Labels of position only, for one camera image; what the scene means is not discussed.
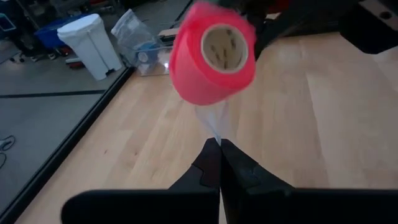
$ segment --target gray floor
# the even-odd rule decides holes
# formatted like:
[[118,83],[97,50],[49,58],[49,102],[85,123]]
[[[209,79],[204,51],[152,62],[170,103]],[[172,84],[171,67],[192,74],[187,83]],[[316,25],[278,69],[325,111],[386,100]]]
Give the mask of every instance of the gray floor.
[[[134,9],[154,34],[168,29],[189,0],[160,0]],[[116,16],[103,16],[106,30]],[[116,39],[109,35],[116,45]],[[85,69],[70,70],[64,58],[0,64],[0,95],[105,90],[123,71],[97,82]],[[0,213],[43,165],[101,95],[0,98],[0,139],[17,141],[0,169]]]
[[0,99],[0,138],[15,145],[0,169],[0,211],[23,188],[100,95]]

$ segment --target blue bin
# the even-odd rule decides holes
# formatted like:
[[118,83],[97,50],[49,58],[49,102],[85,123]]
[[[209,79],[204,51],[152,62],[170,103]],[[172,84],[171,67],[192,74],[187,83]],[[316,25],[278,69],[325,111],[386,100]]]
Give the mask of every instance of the blue bin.
[[65,46],[66,44],[58,38],[57,29],[87,15],[88,14],[81,14],[79,16],[53,21],[35,32],[35,36],[39,38],[43,45],[48,49]]

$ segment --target tape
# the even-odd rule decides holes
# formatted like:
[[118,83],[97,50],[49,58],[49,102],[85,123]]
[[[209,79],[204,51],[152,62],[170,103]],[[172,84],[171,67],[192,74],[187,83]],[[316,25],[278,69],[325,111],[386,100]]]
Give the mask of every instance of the tape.
[[254,31],[232,10],[195,3],[170,56],[170,77],[180,96],[210,105],[247,87],[255,74]]
[[136,53],[139,63],[148,65],[156,64],[158,59],[157,54],[159,53],[158,50],[155,50],[157,48],[159,48],[159,45],[153,42],[146,42],[139,46]]

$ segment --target plastic bag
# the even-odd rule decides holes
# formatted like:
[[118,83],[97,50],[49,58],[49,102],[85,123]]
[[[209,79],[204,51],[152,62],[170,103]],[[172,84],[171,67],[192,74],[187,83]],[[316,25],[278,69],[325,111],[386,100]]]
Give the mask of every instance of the plastic bag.
[[232,137],[229,103],[227,100],[207,106],[196,105],[195,112],[198,119],[215,137],[218,145],[221,146],[222,138]]
[[131,9],[118,20],[111,33],[117,38],[127,66],[137,67],[141,73],[150,72],[158,64],[157,49],[162,41],[142,23]]

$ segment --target cardboard core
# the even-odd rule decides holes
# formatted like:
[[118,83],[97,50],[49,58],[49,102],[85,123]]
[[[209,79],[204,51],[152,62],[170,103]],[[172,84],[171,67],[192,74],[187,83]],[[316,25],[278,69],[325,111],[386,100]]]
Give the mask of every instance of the cardboard core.
[[220,73],[235,73],[248,59],[243,34],[226,24],[209,27],[201,39],[201,54],[207,64]]

